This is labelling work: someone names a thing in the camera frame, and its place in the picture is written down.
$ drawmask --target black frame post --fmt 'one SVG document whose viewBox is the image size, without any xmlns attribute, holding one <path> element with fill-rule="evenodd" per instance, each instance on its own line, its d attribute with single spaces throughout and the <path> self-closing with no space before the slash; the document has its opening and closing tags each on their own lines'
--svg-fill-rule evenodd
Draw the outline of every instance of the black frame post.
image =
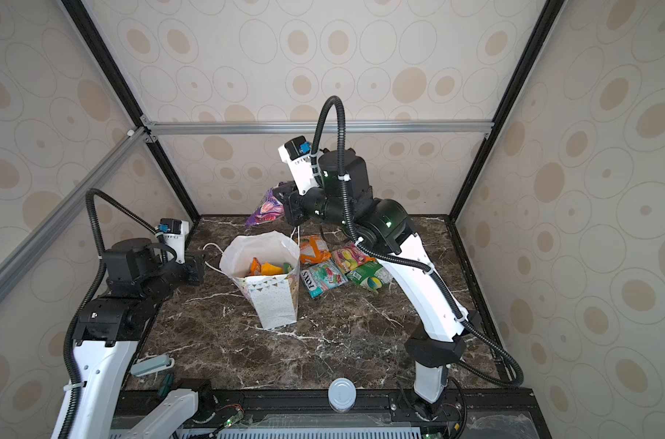
<svg viewBox="0 0 665 439">
<path fill-rule="evenodd" d="M 103 74 L 106 75 L 106 78 L 109 80 L 110 86 L 113 87 L 114 92 L 116 93 L 120 103 L 127 111 L 127 114 L 130 116 L 132 123 L 135 124 L 135 127 L 144 127 L 149 133 L 149 127 L 147 127 L 143 120 L 142 115 L 144 114 L 140 105 L 137 103 L 135 96 L 130 91 L 130 87 L 125 81 L 125 77 L 120 72 L 116 61 L 113 59 L 113 56 L 110 55 L 110 51 L 106 46 L 106 43 L 103 42 L 101 34 L 99 33 L 96 25 L 91 20 L 88 11 L 83 5 L 81 0 L 62 0 L 62 4 L 66 9 L 69 17 L 74 22 L 77 30 L 81 34 L 82 38 L 86 42 L 87 47 L 91 50 L 91 54 L 94 56 L 94 59 L 99 64 L 99 67 L 103 71 Z M 174 193 L 179 198 L 181 205 L 186 210 L 188 217 L 191 219 L 193 224 L 196 224 L 200 220 L 200 214 L 198 209 L 194 205 L 191 197 L 188 196 L 184 184 L 179 179 L 177 172 L 174 170 L 174 167 L 169 161 L 169 157 L 164 152 L 162 145 L 160 145 L 159 140 L 156 136 L 149 136 L 151 142 L 147 142 L 147 147 L 152 153 L 155 161 L 162 170 L 164 176 L 169 182 L 171 188 L 174 190 Z"/>
<path fill-rule="evenodd" d="M 461 185 L 459 195 L 457 195 L 457 199 L 454 201 L 454 205 L 451 208 L 451 222 L 455 222 L 457 218 L 459 218 L 461 210 L 466 204 L 466 200 L 471 194 L 471 190 L 473 189 L 474 184 L 476 184 L 476 180 L 478 180 L 481 169 L 483 169 L 483 165 L 486 163 L 498 136 L 500 136 L 501 131 L 503 130 L 503 125 L 508 120 L 508 116 L 510 116 L 515 101 L 518 100 L 522 86 L 525 85 L 525 81 L 530 75 L 530 71 L 532 71 L 532 66 L 534 66 L 534 63 L 537 61 L 539 52 L 542 49 L 544 42 L 547 40 L 549 31 L 551 31 L 557 16 L 559 16 L 559 11 L 561 11 L 564 2 L 565 0 L 547 0 L 544 4 L 542 12 L 537 19 L 537 23 L 535 23 L 534 28 L 532 29 L 530 39 L 528 39 L 528 43 L 525 45 L 525 49 L 522 51 L 522 55 L 518 61 L 518 65 L 515 67 L 515 71 L 508 83 L 506 92 L 503 94 L 503 99 L 501 99 L 501 102 L 498 104 L 496 114 L 493 116 L 493 128 L 491 129 L 491 134 L 488 138 L 484 139 L 481 146 L 478 148 L 478 152 L 471 164 L 471 168 L 469 168 L 464 183 Z"/>
</svg>

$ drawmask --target marble table surface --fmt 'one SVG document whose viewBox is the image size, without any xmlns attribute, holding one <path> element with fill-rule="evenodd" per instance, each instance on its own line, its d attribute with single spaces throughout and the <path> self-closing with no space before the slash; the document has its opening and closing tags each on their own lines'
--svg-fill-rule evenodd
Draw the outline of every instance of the marble table surface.
<svg viewBox="0 0 665 439">
<path fill-rule="evenodd" d="M 246 216 L 204 217 L 195 229 L 191 249 L 207 242 L 225 248 L 239 234 L 271 230 L 290 234 L 283 218 L 245 228 Z M 426 251 L 457 299 L 474 309 L 460 263 L 443 218 L 414 217 Z M 301 233 L 319 233 L 309 221 Z M 344 238 L 326 225 L 328 241 Z M 207 260 L 217 267 L 220 254 L 211 246 Z M 395 281 L 374 295 L 348 282 L 311 299 L 299 283 L 298 321 L 273 330 L 261 329 L 257 313 L 227 277 L 206 267 L 201 286 L 181 286 L 165 302 L 138 358 L 168 354 L 176 361 L 175 381 L 208 378 L 214 389 L 326 389 L 341 376 L 358 388 L 406 388 L 415 379 L 415 366 L 403 344 L 419 317 Z M 465 337 L 464 359 L 497 376 L 488 348 Z M 157 389 L 166 372 L 130 377 L 127 389 Z M 467 388 L 494 386 L 463 369 L 452 375 Z"/>
</svg>

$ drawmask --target purple candy bag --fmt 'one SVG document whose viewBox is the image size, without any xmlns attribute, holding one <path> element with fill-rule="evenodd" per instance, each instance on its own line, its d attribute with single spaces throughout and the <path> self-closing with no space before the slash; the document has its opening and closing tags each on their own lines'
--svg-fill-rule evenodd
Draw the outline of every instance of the purple candy bag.
<svg viewBox="0 0 665 439">
<path fill-rule="evenodd" d="M 271 189 L 269 189 L 264 194 L 264 198 L 259 203 L 257 210 L 245 222 L 245 226 L 249 227 L 254 224 L 268 223 L 282 215 L 284 215 L 284 206 L 274 197 Z"/>
</svg>

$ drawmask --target metal bracket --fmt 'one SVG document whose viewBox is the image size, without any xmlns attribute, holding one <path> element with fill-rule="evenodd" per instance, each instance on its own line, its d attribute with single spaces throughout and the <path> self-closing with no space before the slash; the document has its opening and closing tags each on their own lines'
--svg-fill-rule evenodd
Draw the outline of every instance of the metal bracket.
<svg viewBox="0 0 665 439">
<path fill-rule="evenodd" d="M 150 127 L 151 125 L 154 125 L 154 122 L 152 120 L 150 120 L 150 118 L 145 116 L 145 115 L 140 116 L 140 120 L 142 121 L 142 124 L 145 127 Z"/>
</svg>

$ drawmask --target candy packet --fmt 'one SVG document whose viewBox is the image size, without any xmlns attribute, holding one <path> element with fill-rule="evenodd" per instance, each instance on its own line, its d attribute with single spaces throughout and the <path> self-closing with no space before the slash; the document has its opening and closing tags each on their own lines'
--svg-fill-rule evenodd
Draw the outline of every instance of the candy packet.
<svg viewBox="0 0 665 439">
<path fill-rule="evenodd" d="M 268 223 L 280 216 L 284 216 L 284 206 L 274 197 L 272 190 L 269 189 L 264 194 L 264 198 L 259 202 L 257 210 L 245 222 L 245 226 L 249 227 L 250 225 Z"/>
<path fill-rule="evenodd" d="M 259 263 L 259 259 L 252 259 L 252 263 L 249 264 L 248 276 L 261 276 L 261 264 Z"/>
<path fill-rule="evenodd" d="M 301 262 L 321 263 L 332 257 L 328 244 L 319 234 L 301 236 Z"/>
<path fill-rule="evenodd" d="M 376 294 L 379 288 L 393 280 L 393 276 L 380 263 L 372 260 L 347 273 L 347 279 Z"/>
<path fill-rule="evenodd" d="M 333 260 L 301 270 L 303 282 L 308 287 L 310 297 L 317 297 L 328 289 L 347 283 L 347 278 Z"/>
<path fill-rule="evenodd" d="M 332 258 L 335 259 L 337 266 L 345 273 L 348 273 L 350 270 L 354 270 L 359 266 L 363 266 L 371 260 L 376 260 L 371 256 L 365 255 L 353 244 L 334 250 L 332 252 Z"/>
</svg>

